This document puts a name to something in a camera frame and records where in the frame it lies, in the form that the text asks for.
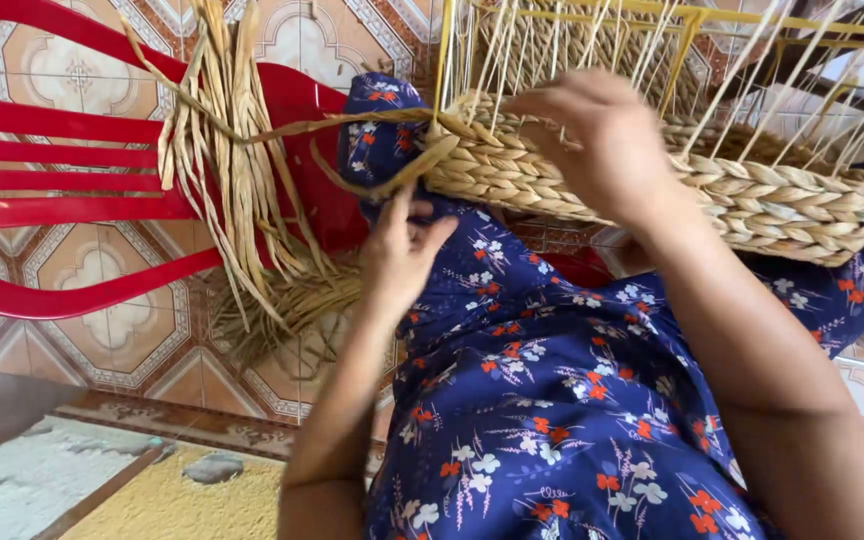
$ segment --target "chair backrest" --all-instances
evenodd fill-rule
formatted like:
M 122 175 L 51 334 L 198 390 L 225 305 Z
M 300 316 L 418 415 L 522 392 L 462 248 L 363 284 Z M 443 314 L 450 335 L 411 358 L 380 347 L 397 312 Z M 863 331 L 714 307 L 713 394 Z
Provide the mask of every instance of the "chair backrest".
M 49 0 L 0 0 L 0 20 L 25 24 L 144 69 L 125 35 L 78 12 Z M 181 80 L 186 65 L 142 45 L 147 60 L 173 81 Z M 273 126 L 297 120 L 319 120 L 338 113 L 345 96 L 285 66 L 260 64 L 267 107 Z M 129 143 L 139 148 L 103 148 L 36 144 L 0 140 L 0 162 L 33 162 L 78 167 L 122 167 L 151 172 L 65 172 L 0 170 L 0 190 L 103 191 L 100 197 L 0 199 L 0 228 L 54 225 L 90 221 L 137 219 L 191 219 L 195 212 L 177 189 L 163 192 L 156 174 L 156 142 L 162 122 L 117 118 L 84 112 L 0 102 L 0 132 L 86 141 Z M 326 251 L 357 245 L 367 233 L 356 202 L 318 170 L 309 153 L 312 133 L 284 140 L 289 168 L 303 201 L 310 225 Z M 334 156 L 337 129 L 317 132 L 318 148 Z M 285 216 L 295 212 L 280 192 Z M 153 193 L 151 197 L 127 192 Z M 328 212 L 318 212 L 319 206 Z M 264 246 L 257 246 L 260 252 Z M 222 263 L 212 249 L 75 290 L 43 291 L 0 279 L 0 315 L 24 319 L 60 319 L 94 312 L 143 292 Z

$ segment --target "tiled floor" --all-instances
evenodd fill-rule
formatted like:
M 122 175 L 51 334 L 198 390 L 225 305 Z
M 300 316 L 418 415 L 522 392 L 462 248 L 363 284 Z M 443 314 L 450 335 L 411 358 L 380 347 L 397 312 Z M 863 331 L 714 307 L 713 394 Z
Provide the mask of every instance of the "tiled floor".
M 194 44 L 195 22 L 188 0 L 56 1 L 117 30 L 122 14 L 144 43 L 177 59 L 186 58 Z M 716 0 L 714 4 L 750 12 L 760 11 L 763 1 Z M 365 70 L 363 63 L 368 63 L 389 67 L 421 90 L 431 89 L 441 0 L 258 0 L 258 4 L 262 22 L 254 54 L 260 62 L 297 68 L 338 90 L 346 90 L 352 77 Z M 240 17 L 244 5 L 244 0 L 227 2 L 226 18 Z M 712 79 L 721 77 L 733 48 L 722 39 L 697 43 L 701 53 L 697 68 L 711 72 Z M 802 113 L 815 107 L 807 96 L 795 97 L 798 101 L 790 99 L 778 117 L 779 131 L 794 133 Z M 169 92 L 137 68 L 41 30 L 2 21 L 0 100 L 151 119 L 161 119 L 174 105 Z M 0 140 L 90 144 L 7 133 L 0 133 Z M 68 168 L 3 162 L 0 167 Z M 9 196 L 59 195 L 12 192 Z M 574 255 L 586 246 L 604 245 L 596 251 L 615 275 L 621 264 L 635 258 L 626 248 L 615 248 L 622 240 L 601 227 L 542 220 L 511 227 L 530 247 L 546 253 Z M 6 228 L 0 229 L 0 278 L 30 288 L 78 289 L 210 247 L 205 227 L 193 221 Z M 131 422 L 131 429 L 186 434 L 270 456 L 287 454 L 289 430 L 314 403 L 317 384 L 296 382 L 275 363 L 238 374 L 234 358 L 208 330 L 207 306 L 203 280 L 194 276 L 78 318 L 24 322 L 0 317 L 0 371 L 107 392 L 91 395 L 88 402 L 79 404 L 78 412 L 69 413 L 79 417 L 112 424 Z M 390 356 L 390 372 L 397 356 Z M 850 387 L 864 388 L 863 370 L 843 369 Z M 384 439 L 392 410 L 390 381 L 387 374 L 380 389 L 378 440 Z M 243 417 L 256 420 L 248 423 Z

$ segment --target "blue floral dress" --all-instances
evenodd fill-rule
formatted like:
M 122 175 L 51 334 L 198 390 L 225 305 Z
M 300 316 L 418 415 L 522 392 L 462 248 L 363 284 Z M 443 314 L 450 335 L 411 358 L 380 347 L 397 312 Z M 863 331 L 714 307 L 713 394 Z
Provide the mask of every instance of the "blue floral dress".
M 345 111 L 425 106 L 410 84 L 369 73 Z M 421 153 L 424 127 L 346 125 L 343 178 L 388 181 Z M 459 227 L 399 326 L 409 360 L 367 538 L 781 537 L 742 487 L 655 273 L 580 288 L 486 208 L 419 196 Z M 863 334 L 864 250 L 834 269 L 743 257 L 830 356 Z

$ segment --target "right hand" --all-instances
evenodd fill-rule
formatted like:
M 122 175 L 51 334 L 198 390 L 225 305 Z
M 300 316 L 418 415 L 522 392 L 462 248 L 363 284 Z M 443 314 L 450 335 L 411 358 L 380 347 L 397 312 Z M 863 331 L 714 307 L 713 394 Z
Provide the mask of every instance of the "right hand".
M 569 151 L 558 130 L 539 125 L 522 136 L 561 171 L 569 189 L 602 217 L 631 230 L 698 205 L 672 174 L 655 112 L 628 80 L 602 69 L 573 71 L 513 98 L 512 113 L 548 118 L 582 145 Z

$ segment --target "woman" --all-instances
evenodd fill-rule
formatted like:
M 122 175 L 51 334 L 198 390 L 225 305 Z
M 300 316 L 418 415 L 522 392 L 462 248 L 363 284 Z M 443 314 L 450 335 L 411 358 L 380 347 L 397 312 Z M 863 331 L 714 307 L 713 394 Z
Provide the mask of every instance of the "woman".
M 421 105 L 407 83 L 367 74 L 346 111 Z M 361 304 L 295 442 L 282 537 L 864 538 L 864 423 L 829 361 L 864 332 L 864 250 L 837 269 L 743 264 L 673 177 L 654 112 L 616 76 L 569 73 L 508 109 L 582 142 L 570 153 L 556 132 L 525 133 L 657 274 L 582 289 L 485 208 L 400 190 L 366 242 Z M 417 154 L 415 128 L 347 128 L 343 176 L 387 181 Z M 396 325 L 409 360 L 366 494 Z

